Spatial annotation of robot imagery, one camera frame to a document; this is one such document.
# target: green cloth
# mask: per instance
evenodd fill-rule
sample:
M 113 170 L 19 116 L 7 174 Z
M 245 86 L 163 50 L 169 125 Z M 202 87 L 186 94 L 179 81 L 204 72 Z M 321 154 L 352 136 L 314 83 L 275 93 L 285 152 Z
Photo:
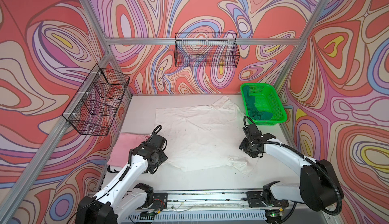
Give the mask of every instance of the green cloth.
M 253 120 L 269 120 L 273 117 L 270 112 L 260 112 L 255 106 L 255 96 L 249 96 L 250 87 L 246 85 L 243 87 L 243 96 L 246 100 L 247 112 L 249 117 Z

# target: green laundry basket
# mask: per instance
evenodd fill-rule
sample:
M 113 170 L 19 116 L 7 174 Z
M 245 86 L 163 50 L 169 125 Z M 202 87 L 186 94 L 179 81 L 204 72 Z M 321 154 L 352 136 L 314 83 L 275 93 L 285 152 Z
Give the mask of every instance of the green laundry basket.
M 249 95 L 255 96 L 255 107 L 258 111 L 273 113 L 273 117 L 270 120 L 253 120 L 256 125 L 275 125 L 286 121 L 287 115 L 277 92 L 272 85 L 266 83 L 244 83 L 240 86 L 247 116 L 250 117 L 243 94 L 243 87 L 246 85 L 250 88 Z

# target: folded pink shirt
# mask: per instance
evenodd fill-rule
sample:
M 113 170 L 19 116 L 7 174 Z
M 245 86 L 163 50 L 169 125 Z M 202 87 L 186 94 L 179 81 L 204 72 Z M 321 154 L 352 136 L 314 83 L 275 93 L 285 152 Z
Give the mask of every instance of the folded pink shirt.
M 129 150 L 134 149 L 143 141 L 147 140 L 149 135 L 120 133 L 119 138 L 112 149 L 108 165 L 124 167 L 128 163 Z

